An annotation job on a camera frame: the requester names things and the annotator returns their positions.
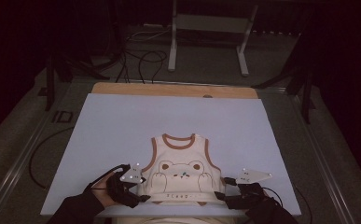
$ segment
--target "cartoon bear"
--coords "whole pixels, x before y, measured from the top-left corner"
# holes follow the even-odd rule
[[[151,180],[151,190],[155,193],[212,192],[213,178],[204,169],[201,161],[160,161],[159,171]]]

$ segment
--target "white board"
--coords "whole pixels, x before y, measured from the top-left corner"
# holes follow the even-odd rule
[[[88,183],[117,165],[139,162],[141,167],[147,166],[152,156],[151,138],[164,133],[176,137],[197,133],[208,138],[211,160],[221,168],[224,177],[236,178],[242,168],[272,173],[273,178],[260,182],[261,186],[275,190],[285,209],[292,215],[300,215],[260,100],[115,94],[87,97],[41,214],[54,214],[64,198],[81,193]],[[228,187],[228,193],[234,192],[236,188]],[[141,203],[133,209],[113,206],[101,215],[244,216],[225,205],[153,203]]]

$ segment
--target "hand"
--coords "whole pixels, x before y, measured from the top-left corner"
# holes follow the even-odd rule
[[[111,199],[111,197],[107,193],[107,179],[112,176],[114,172],[110,172],[110,174],[103,177],[101,180],[99,180],[95,185],[92,186],[91,190],[93,195],[101,202],[101,204],[104,206],[104,208],[108,206],[112,206],[115,204],[118,204]]]

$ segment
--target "black cable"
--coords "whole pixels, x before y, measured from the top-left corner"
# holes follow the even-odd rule
[[[120,62],[122,64],[122,67],[121,67],[121,70],[119,71],[118,75],[117,75],[117,78],[116,78],[116,83],[119,81],[119,78],[121,77],[122,73],[125,71],[125,75],[124,75],[124,79],[125,79],[125,82],[127,82],[127,79],[128,79],[128,82],[129,81],[129,76],[128,76],[128,66],[127,66],[127,55],[125,54],[125,51],[123,50],[122,53],[121,53],[121,58],[123,60],[123,62]]]
[[[139,57],[139,56],[137,56],[137,55],[135,55],[135,54],[133,54],[133,53],[130,53],[130,50],[145,52],[145,54],[144,54],[143,56]],[[164,51],[162,51],[162,50],[149,51],[149,50],[128,49],[128,50],[126,50],[125,52],[128,53],[129,55],[131,55],[132,57],[135,57],[135,58],[139,59],[138,72],[139,72],[139,76],[140,76],[140,78],[142,79],[143,83],[145,83],[145,80],[144,80],[144,78],[143,78],[142,70],[141,70],[142,62],[147,62],[147,63],[160,63],[160,67],[157,69],[157,71],[154,73],[153,77],[151,78],[151,83],[154,84],[154,78],[155,78],[156,74],[160,71],[160,69],[162,68],[163,62],[167,59],[167,54],[166,54]],[[156,61],[147,60],[147,59],[145,59],[145,57],[146,57],[148,54],[155,54],[155,55],[157,55],[160,59],[159,59],[159,60],[156,60]]]
[[[124,78],[125,78],[125,83],[131,83],[131,80],[130,80],[130,76],[128,74],[128,66],[125,65],[125,75],[124,75]]]
[[[297,186],[294,185],[294,188],[297,190],[297,192],[299,193],[299,195],[301,196],[301,198],[304,200],[304,202],[306,203],[306,206],[308,207],[308,211],[309,211],[309,215],[310,215],[310,220],[309,223],[312,224],[313,222],[313,217],[312,217],[312,210],[311,207],[308,204],[308,201],[306,200],[306,198],[303,196],[303,194],[301,193],[301,191],[299,190],[299,188],[297,188]]]
[[[95,185],[99,180],[101,180],[102,178],[104,178],[105,176],[110,174],[111,172],[116,171],[117,169],[119,169],[121,167],[122,167],[122,165],[118,165],[118,166],[114,167],[113,169],[110,169],[109,171],[107,171],[106,173],[104,173],[103,175],[101,175],[97,179],[95,179],[93,182],[91,182],[90,186]]]
[[[32,153],[32,156],[31,158],[29,159],[29,176],[32,178],[32,180],[37,184],[38,187],[42,188],[42,189],[48,189],[49,186],[44,186],[43,184],[41,184],[40,182],[38,182],[34,175],[33,175],[33,172],[32,172],[32,163],[33,163],[33,158],[35,157],[35,153],[38,151],[38,149],[40,149],[40,147],[46,143],[50,138],[60,134],[60,133],[64,133],[66,131],[69,131],[69,130],[72,130],[74,129],[75,127],[70,127],[70,128],[67,128],[67,129],[64,129],[64,130],[61,130],[61,131],[58,131],[56,133],[53,133],[52,135],[48,136],[47,138],[45,138],[43,141],[41,141],[34,149],[33,153]]]
[[[267,189],[270,192],[274,193],[276,195],[276,197],[278,197],[281,207],[283,207],[283,202],[282,202],[282,199],[279,197],[279,194],[277,194],[273,189],[269,189],[269,188],[263,188],[263,189]]]
[[[144,41],[148,41],[148,40],[151,40],[157,36],[160,36],[160,35],[165,35],[166,33],[170,33],[171,32],[171,29],[166,29],[166,30],[163,30],[163,31],[151,31],[151,32],[138,32],[138,33],[135,33],[135,34],[131,34],[127,39],[126,39],[126,42],[128,41],[135,41],[135,42],[144,42]],[[152,36],[149,36],[147,37],[146,39],[133,39],[135,36],[137,35],[145,35],[145,34],[156,34],[156,35],[152,35]]]

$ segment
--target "white tank top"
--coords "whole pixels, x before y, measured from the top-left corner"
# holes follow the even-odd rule
[[[209,141],[198,134],[178,138],[168,134],[152,138],[153,156],[142,169],[146,182],[139,195],[165,204],[222,203],[214,191],[225,192],[221,170],[212,164]]]

